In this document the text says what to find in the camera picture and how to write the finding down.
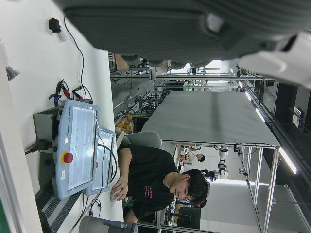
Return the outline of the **left robot dexterous hand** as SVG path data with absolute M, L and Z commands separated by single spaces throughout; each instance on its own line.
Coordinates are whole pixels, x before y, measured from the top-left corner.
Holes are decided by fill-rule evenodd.
M 238 67 L 311 86 L 308 0 L 57 0 L 95 48 L 153 66 L 201 67 L 237 59 Z

